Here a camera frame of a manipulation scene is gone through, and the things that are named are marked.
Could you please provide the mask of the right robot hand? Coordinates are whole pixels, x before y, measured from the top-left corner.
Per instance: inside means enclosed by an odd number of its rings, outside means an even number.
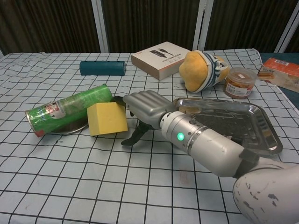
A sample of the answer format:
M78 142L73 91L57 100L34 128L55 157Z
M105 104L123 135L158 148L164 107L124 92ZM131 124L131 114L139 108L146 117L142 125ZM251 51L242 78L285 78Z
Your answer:
M135 92L123 97L114 96L111 101L127 108L130 115L139 120L131 137L121 142L123 146L128 147L137 143L148 130L160 129L162 117L175 111L171 101L152 90Z

